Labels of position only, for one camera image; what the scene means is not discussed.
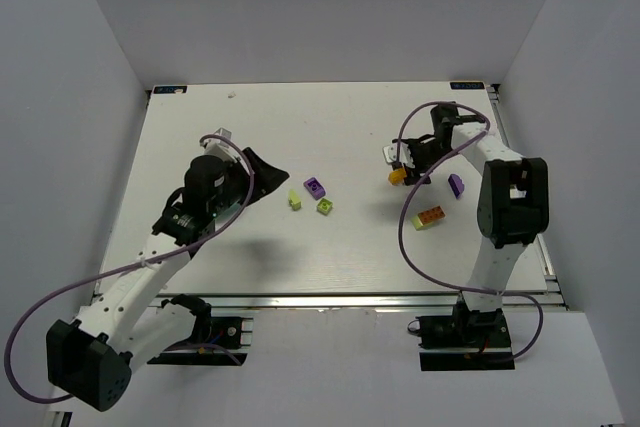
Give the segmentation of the lime green hollow lego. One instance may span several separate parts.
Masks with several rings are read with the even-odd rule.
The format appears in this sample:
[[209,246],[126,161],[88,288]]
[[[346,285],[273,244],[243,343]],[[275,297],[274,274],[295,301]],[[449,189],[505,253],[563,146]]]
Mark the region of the lime green hollow lego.
[[329,215],[332,209],[333,209],[333,202],[327,198],[320,199],[316,205],[316,210],[324,216]]

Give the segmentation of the orange studded lego brick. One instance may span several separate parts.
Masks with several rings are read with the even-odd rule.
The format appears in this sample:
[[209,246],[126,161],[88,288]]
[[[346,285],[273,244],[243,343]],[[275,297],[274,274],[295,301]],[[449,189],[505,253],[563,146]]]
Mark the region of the orange studded lego brick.
[[440,207],[434,207],[418,214],[418,219],[423,225],[431,224],[444,219],[446,216],[444,210]]

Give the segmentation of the pale yellow-green lego brick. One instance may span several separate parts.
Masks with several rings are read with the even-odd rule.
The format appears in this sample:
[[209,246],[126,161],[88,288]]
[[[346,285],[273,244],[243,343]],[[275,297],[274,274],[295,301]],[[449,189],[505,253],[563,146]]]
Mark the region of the pale yellow-green lego brick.
[[428,222],[424,221],[421,216],[416,215],[410,219],[411,225],[416,231],[421,231],[428,226]]

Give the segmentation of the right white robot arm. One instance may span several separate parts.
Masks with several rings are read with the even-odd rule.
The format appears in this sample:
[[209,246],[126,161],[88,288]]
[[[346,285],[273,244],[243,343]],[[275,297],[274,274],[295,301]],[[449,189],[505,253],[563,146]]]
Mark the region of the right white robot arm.
[[449,159],[461,155],[481,175],[476,218],[481,245],[469,281],[457,286],[407,264],[418,275],[460,293],[461,314],[469,323],[488,323],[502,310],[502,299],[512,293],[507,284],[526,248],[549,225],[547,163],[527,158],[491,133],[491,121],[478,110],[451,101],[431,101],[406,117],[394,140],[396,156],[389,164],[395,182],[411,188],[400,213],[398,242],[408,257],[403,229],[408,207],[418,189]]

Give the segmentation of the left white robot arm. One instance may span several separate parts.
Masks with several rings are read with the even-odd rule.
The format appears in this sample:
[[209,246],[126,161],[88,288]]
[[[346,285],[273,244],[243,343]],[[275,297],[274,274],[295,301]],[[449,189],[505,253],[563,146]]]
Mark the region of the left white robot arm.
[[194,158],[138,254],[140,268],[120,274],[73,321],[58,320],[49,328],[49,381],[104,412],[149,360],[175,344],[205,342],[211,335],[211,307],[196,296],[179,294],[162,304],[155,319],[142,316],[165,284],[195,257],[202,239],[216,232],[220,214],[257,202],[288,177],[251,148],[233,157],[228,149],[210,145]]

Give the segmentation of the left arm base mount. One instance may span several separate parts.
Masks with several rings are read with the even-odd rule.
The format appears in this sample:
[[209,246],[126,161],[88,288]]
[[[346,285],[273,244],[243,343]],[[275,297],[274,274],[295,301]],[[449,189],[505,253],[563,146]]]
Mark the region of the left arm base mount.
[[161,301],[159,309],[181,307],[193,318],[190,336],[174,343],[148,365],[240,367],[252,344],[254,319],[216,313],[204,299],[181,294]]

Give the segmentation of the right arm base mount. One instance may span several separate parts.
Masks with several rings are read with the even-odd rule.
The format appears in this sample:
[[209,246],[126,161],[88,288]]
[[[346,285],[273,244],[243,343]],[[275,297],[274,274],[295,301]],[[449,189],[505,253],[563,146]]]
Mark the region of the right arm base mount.
[[419,339],[423,372],[506,371],[515,368],[502,309],[470,310],[457,302],[450,314],[420,316],[407,331]]

